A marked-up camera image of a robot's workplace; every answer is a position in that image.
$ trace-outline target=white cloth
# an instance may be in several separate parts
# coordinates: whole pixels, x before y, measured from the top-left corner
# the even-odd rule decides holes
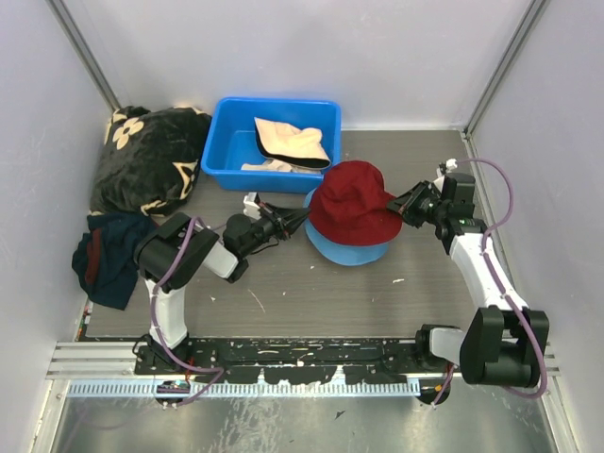
[[[287,160],[291,165],[312,170],[322,170],[330,165],[331,161],[321,145],[323,133],[320,129],[307,127],[300,130],[288,123],[261,118],[254,118],[254,121],[264,148],[260,152],[266,158]]]
[[[282,173],[307,173],[312,175],[320,175],[320,170],[311,170],[309,168],[302,168],[296,165],[290,165],[287,162],[277,159],[268,159],[261,165],[253,165],[251,163],[245,163],[242,165],[242,170],[248,172],[282,172]]]

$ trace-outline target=dark blue cloth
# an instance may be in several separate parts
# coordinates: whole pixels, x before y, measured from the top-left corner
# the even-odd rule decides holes
[[[72,258],[79,284],[92,302],[124,310],[138,279],[134,249],[156,226],[145,215],[116,212],[89,215],[88,229]]]

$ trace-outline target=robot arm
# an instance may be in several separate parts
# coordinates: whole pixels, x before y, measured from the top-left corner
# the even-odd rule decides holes
[[[185,325],[185,285],[199,266],[203,265],[215,275],[233,283],[248,268],[246,257],[254,254],[272,239],[286,241],[304,223],[308,209],[284,209],[264,203],[256,193],[244,200],[245,211],[253,211],[253,219],[247,215],[232,215],[226,222],[223,240],[203,226],[197,226],[187,250],[172,276],[161,288],[156,300],[156,316],[166,345],[173,351],[188,336]],[[137,247],[134,260],[139,266],[149,298],[158,283],[172,265],[182,242],[183,231],[191,218],[179,212]],[[151,327],[147,343],[164,361],[157,331]]]
[[[544,312],[530,310],[515,292],[495,257],[489,238],[482,250],[486,225],[474,218],[475,179],[448,173],[455,164],[442,164],[439,178],[423,181],[388,204],[412,227],[435,226],[445,253],[457,264],[478,310],[467,332],[451,326],[424,325],[416,334],[418,360],[426,367],[442,366],[442,359],[460,366],[466,382],[484,385],[534,387],[540,376],[536,352],[526,332],[502,296],[484,260],[488,253],[495,274],[528,319],[543,354],[549,331]]]

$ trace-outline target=black patterned cushion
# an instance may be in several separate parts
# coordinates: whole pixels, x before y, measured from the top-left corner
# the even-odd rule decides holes
[[[91,211],[167,215],[186,203],[210,121],[193,108],[116,110],[94,179]]]

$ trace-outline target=black mounting plate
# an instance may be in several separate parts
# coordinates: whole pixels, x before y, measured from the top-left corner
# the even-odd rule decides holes
[[[219,382],[257,383],[264,380],[292,385],[331,381],[339,365],[346,384],[406,382],[405,374],[424,373],[415,359],[415,341],[398,338],[190,338],[180,346],[183,360],[203,368],[223,367]],[[167,363],[142,344],[137,350],[136,375],[182,375],[184,370]],[[209,382],[213,375],[194,380]]]

